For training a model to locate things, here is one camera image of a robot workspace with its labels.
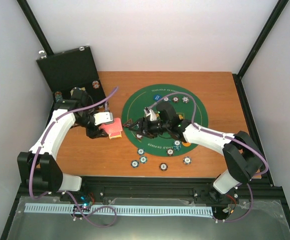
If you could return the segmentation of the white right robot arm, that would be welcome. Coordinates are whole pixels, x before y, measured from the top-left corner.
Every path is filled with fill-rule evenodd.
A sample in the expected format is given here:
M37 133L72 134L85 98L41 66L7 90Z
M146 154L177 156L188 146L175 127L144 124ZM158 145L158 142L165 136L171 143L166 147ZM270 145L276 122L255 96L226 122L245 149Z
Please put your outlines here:
M220 195L269 170L265 157L244 131L224 133L186 119L150 121L146 117L129 124L128 129L149 139L168 133L174 140L200 145L222 155L227 170L212 183L212 190Z

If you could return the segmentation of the green blue chip stack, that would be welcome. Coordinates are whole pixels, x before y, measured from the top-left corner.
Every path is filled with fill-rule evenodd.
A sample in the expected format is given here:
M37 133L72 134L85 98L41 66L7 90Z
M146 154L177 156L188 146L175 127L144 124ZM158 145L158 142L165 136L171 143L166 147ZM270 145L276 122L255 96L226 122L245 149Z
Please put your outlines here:
M130 164L133 168L138 168L140 163L138 160L132 160Z

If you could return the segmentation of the blue small blind button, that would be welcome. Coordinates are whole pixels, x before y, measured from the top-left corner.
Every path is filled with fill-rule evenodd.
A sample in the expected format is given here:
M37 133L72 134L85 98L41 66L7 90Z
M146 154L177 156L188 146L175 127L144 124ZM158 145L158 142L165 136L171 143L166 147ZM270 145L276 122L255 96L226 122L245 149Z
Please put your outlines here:
M155 102L159 101L161 98L162 98L162 96L161 96L160 94L155 94L155 95L153 96L153 100L154 100Z

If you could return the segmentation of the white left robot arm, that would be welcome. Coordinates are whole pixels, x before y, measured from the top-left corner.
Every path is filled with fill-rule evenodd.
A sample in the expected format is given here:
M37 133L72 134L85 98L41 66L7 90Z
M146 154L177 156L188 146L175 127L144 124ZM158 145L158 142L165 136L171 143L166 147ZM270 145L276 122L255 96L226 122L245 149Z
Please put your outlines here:
M112 123L113 115L109 111L99 112L96 108L106 105L109 99L107 96L94 103L85 90L76 87L70 99L55 103L51 119L38 141L29 151L17 156L21 183L28 187L33 200L37 199L34 190L41 190L45 195L71 191L80 202L88 198L89 188L82 184L82 178L63 173L57 164L57 156L65 136L74 125L85 128L91 139L107 136L100 126Z

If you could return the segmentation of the blue white chip stack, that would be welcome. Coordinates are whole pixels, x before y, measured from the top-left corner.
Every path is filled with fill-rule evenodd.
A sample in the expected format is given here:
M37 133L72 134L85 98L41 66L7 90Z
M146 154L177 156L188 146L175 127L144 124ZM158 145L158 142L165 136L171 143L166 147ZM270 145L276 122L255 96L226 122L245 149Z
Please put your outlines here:
M190 165L190 164L192 163L192 159L191 159L189 156L185 156L185 157L183 158L183 163L184 163L185 165Z

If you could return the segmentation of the pink-backed card deck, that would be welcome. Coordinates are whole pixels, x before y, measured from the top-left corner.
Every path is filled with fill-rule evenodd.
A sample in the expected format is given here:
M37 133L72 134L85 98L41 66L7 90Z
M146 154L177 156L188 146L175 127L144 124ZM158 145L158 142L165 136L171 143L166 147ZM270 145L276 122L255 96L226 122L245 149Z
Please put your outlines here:
M104 130L108 135L120 133L123 131L122 122L119 117L114 118L113 123L103 123L99 128Z

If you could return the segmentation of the orange big blind button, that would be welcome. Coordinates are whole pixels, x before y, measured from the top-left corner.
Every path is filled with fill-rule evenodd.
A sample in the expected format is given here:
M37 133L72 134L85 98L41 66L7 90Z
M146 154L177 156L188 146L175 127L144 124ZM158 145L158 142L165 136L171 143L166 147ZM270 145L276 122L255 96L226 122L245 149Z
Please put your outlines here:
M191 145L191 143L189 143L189 142L183 142L182 144L183 144L183 146L185 146L185 147L189 147L189 146Z

